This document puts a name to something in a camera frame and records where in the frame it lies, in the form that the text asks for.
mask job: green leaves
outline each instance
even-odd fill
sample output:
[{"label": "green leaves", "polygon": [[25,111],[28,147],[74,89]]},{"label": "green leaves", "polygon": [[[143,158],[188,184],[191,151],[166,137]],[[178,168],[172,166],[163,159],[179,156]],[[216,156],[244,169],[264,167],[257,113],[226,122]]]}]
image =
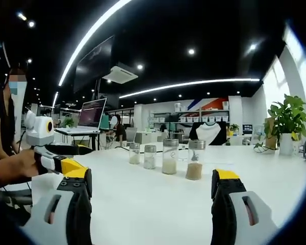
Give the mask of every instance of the green leaves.
[{"label": "green leaves", "polygon": [[274,119],[272,131],[269,121],[264,124],[264,132],[267,137],[276,136],[279,139],[281,134],[292,132],[306,137],[304,125],[306,123],[306,113],[303,107],[306,103],[298,96],[286,94],[283,104],[280,102],[273,103],[276,105],[271,105],[268,110],[268,113]]}]

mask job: led light strip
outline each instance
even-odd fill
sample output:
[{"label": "led light strip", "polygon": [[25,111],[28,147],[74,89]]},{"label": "led light strip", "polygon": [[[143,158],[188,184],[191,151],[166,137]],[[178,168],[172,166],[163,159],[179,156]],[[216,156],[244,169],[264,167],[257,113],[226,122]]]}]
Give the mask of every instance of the led light strip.
[{"label": "led light strip", "polygon": [[62,73],[62,76],[60,78],[58,86],[61,86],[64,82],[67,73],[69,72],[71,65],[75,61],[75,58],[79,54],[79,52],[82,50],[84,45],[87,43],[87,41],[90,39],[90,37],[94,34],[94,32],[104,23],[107,19],[109,19],[116,11],[121,9],[123,6],[125,6],[127,3],[129,3],[131,0],[120,0],[117,2],[114,6],[112,6],[107,12],[105,12],[97,21],[96,23],[91,27],[91,29],[86,33],[86,35],[81,40],[80,44],[78,44],[77,48],[73,52],[64,72]]},{"label": "led light strip", "polygon": [[162,86],[162,87],[158,87],[158,88],[151,88],[151,89],[142,90],[142,91],[135,92],[135,93],[122,95],[122,96],[119,97],[119,99],[123,99],[123,98],[134,96],[134,95],[139,95],[139,94],[143,94],[143,93],[150,93],[150,92],[153,92],[153,91],[168,89],[168,88],[184,87],[184,86],[197,85],[197,84],[221,83],[221,82],[258,82],[258,81],[260,81],[260,79],[255,79],[255,78],[229,78],[229,79],[214,79],[214,80],[204,80],[204,81],[196,81],[196,82],[188,82],[188,83],[178,83],[178,84],[167,85],[167,86]]},{"label": "led light strip", "polygon": [[55,104],[56,104],[58,94],[59,94],[59,92],[56,92],[56,94],[55,94],[55,98],[53,99],[52,108],[53,108],[53,107],[55,106]]}]

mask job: jar lid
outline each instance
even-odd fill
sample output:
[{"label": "jar lid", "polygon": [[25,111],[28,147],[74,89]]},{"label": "jar lid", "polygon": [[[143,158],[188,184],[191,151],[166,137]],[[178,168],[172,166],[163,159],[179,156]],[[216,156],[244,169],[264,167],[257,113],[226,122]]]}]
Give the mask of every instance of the jar lid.
[{"label": "jar lid", "polygon": [[168,147],[175,147],[179,145],[179,140],[178,139],[164,139],[163,140],[163,146],[168,146]]},{"label": "jar lid", "polygon": [[131,143],[129,145],[129,149],[132,149],[132,150],[138,150],[140,148],[140,144],[139,143]]},{"label": "jar lid", "polygon": [[144,152],[150,152],[150,153],[157,152],[157,147],[152,144],[146,145],[144,148]]},{"label": "jar lid", "polygon": [[188,148],[193,150],[204,150],[205,146],[205,140],[189,140],[188,142]]}]

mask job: ceiling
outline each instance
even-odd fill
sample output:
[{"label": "ceiling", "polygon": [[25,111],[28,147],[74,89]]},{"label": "ceiling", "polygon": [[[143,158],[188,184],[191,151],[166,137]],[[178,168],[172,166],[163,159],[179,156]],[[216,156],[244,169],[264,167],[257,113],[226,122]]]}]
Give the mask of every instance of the ceiling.
[{"label": "ceiling", "polygon": [[[58,81],[80,40],[117,1],[0,1],[0,43],[5,42],[11,63],[27,69],[24,104],[73,102],[79,109],[91,99],[92,81],[72,92],[75,66],[62,87]],[[120,85],[102,81],[100,92],[121,95],[169,84],[223,78],[262,79],[284,43],[288,14],[273,1],[132,0],[91,37],[75,64],[92,48],[114,35],[114,59],[136,69],[139,78]],[[21,11],[36,25],[29,28],[16,15]],[[258,44],[249,52],[252,44]],[[195,50],[194,55],[188,49]],[[0,48],[0,84],[8,72]],[[26,60],[32,58],[31,64]],[[252,96],[262,82],[220,83],[181,87],[121,99],[119,106],[203,97]]]}]

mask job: black shirt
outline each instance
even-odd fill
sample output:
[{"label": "black shirt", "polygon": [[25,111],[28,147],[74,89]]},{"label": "black shirt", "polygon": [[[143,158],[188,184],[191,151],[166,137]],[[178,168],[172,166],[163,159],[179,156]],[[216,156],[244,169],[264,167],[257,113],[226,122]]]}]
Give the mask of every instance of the black shirt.
[{"label": "black shirt", "polygon": [[122,124],[118,124],[116,128],[116,141],[119,142],[119,136],[122,135],[122,141],[127,140],[126,130],[124,129]]},{"label": "black shirt", "polygon": [[15,115],[14,115],[14,103],[9,99],[8,115],[6,114],[4,94],[0,91],[0,130],[1,130],[1,144],[5,153],[8,156],[12,156],[12,142],[15,136]]}]

